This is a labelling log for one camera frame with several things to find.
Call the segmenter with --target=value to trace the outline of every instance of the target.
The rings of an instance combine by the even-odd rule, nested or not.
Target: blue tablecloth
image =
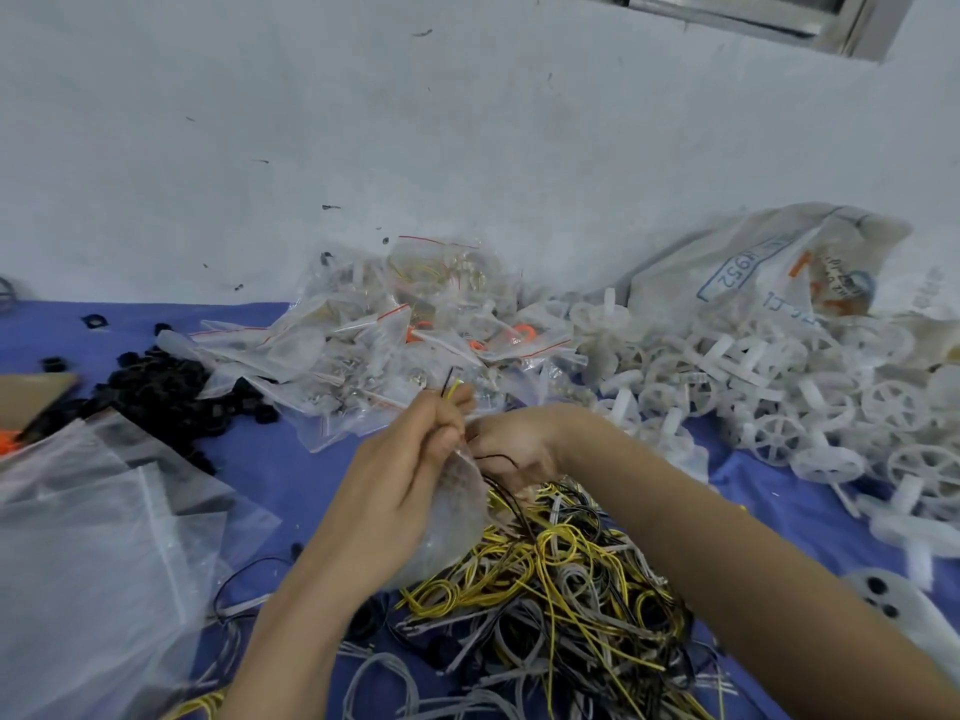
[[[169,324],[184,333],[199,330],[200,320],[269,326],[284,309],[285,305],[280,303],[195,306],[24,302],[11,313],[0,313],[0,374],[35,373],[41,370],[40,359],[62,356],[71,371],[82,376],[88,389],[106,380],[117,368],[118,354],[148,349],[154,342],[155,323]],[[105,316],[109,326],[87,328],[81,317],[91,313]],[[903,552],[874,540],[866,523],[851,519],[828,487],[798,480],[789,470],[770,467],[749,454],[732,452],[719,439],[709,418],[690,420],[687,427],[697,442],[709,449],[710,479],[721,493],[745,506],[827,569],[837,575],[864,567],[903,573]],[[204,440],[200,446],[218,469],[218,477],[283,520],[260,551],[260,555],[267,556],[289,555],[292,544],[305,544],[310,539],[357,444],[357,439],[347,438],[312,455],[283,422],[259,425],[248,418],[237,418],[225,435]],[[283,571],[274,561],[261,563],[232,582],[224,598],[235,603],[271,592],[282,579]],[[933,601],[955,628],[960,627],[960,564],[938,561],[936,571]],[[709,636],[704,627],[698,627],[697,634]],[[204,638],[201,653],[211,656],[218,642],[219,637],[211,632]],[[377,646],[402,656],[416,677],[422,696],[442,696],[456,690],[389,637],[380,637]],[[330,685],[329,717],[340,716],[343,694],[356,666],[357,660],[337,660]],[[726,658],[724,667],[742,694],[726,698],[726,718],[786,717],[735,662]],[[358,693],[358,720],[393,717],[402,703],[401,681],[377,668],[364,683],[365,688],[376,687],[376,691]],[[707,709],[715,713],[715,692],[699,694]]]

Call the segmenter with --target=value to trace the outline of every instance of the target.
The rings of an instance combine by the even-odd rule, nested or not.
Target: window frame
[[[837,14],[782,0],[612,1],[824,53],[882,61],[914,0],[844,0]]]

